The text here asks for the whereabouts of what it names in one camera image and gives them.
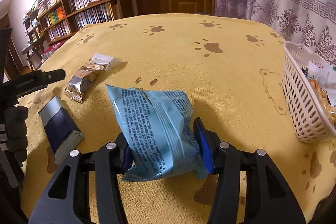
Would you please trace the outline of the gloved left hand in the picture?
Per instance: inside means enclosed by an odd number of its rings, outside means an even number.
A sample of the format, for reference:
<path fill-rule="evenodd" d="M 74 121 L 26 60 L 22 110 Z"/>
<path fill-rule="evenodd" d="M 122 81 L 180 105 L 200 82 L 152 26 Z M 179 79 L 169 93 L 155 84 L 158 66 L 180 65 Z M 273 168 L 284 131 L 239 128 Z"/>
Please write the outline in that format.
<path fill-rule="evenodd" d="M 29 109 L 25 106 L 9 107 L 5 111 L 7 149 L 14 154 L 20 165 L 27 160 L 27 126 Z"/>

